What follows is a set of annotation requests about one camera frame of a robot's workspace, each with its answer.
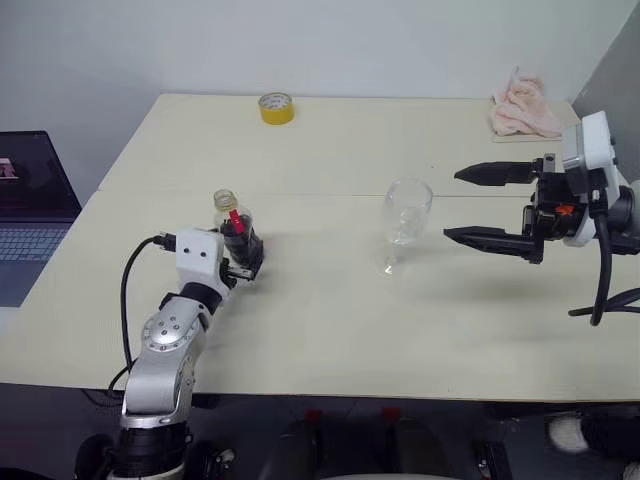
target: red label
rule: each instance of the red label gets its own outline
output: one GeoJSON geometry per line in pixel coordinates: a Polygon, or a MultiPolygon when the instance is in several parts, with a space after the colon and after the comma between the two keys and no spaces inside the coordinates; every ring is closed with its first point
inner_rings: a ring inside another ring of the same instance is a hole
{"type": "Polygon", "coordinates": [[[240,215],[238,215],[237,210],[231,210],[229,212],[229,217],[231,218],[231,223],[233,223],[233,229],[237,234],[244,233],[244,223],[242,223],[242,219],[240,215]]]}

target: wine glass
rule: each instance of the wine glass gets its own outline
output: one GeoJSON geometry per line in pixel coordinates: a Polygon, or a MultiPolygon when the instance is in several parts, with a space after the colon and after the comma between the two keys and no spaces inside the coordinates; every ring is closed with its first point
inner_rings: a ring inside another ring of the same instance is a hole
{"type": "Polygon", "coordinates": [[[384,199],[387,253],[382,272],[393,276],[402,267],[402,249],[424,232],[431,212],[433,192],[417,178],[395,180],[384,199]]]}

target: table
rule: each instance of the table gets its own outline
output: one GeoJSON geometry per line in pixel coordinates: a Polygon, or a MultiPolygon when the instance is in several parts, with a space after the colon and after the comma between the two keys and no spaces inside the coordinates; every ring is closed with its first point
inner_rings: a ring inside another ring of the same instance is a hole
{"type": "MultiPolygon", "coordinates": [[[[597,282],[597,246],[547,245],[545,261],[484,254],[442,228],[518,231],[521,198],[436,198],[411,268],[388,281],[379,255],[381,198],[243,195],[266,259],[214,317],[196,391],[487,400],[635,400],[638,322],[571,319],[597,282]],[[357,219],[359,228],[353,228],[357,219]],[[502,223],[496,225],[496,219],[502,223]]],[[[6,334],[0,381],[104,388],[123,365],[118,290],[139,241],[208,227],[208,191],[97,192],[6,334]]],[[[168,291],[174,256],[149,247],[130,278],[133,352],[168,291]]],[[[614,261],[612,292],[637,285],[637,263],[614,261]]]]}
{"type": "MultiPolygon", "coordinates": [[[[436,195],[524,196],[529,185],[453,179],[470,164],[530,161],[561,142],[495,143],[488,100],[294,98],[286,125],[265,124],[258,97],[161,95],[100,190],[384,195],[391,180],[424,179],[436,195]]],[[[551,107],[565,125],[567,102],[551,107]]]]}

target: cloth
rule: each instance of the cloth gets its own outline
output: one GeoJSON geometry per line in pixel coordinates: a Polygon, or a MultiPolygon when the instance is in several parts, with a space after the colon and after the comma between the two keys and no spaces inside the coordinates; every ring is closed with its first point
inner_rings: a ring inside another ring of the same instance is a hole
{"type": "Polygon", "coordinates": [[[549,110],[543,91],[539,77],[523,75],[515,67],[507,85],[493,95],[490,116],[495,132],[501,136],[516,132],[549,138],[562,135],[562,124],[549,110]]]}

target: orange component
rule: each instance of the orange component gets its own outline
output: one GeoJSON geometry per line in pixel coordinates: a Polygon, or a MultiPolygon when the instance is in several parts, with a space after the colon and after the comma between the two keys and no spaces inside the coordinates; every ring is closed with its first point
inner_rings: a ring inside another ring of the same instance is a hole
{"type": "Polygon", "coordinates": [[[560,215],[571,215],[575,209],[576,207],[573,205],[558,205],[556,207],[556,213],[560,215]]]}

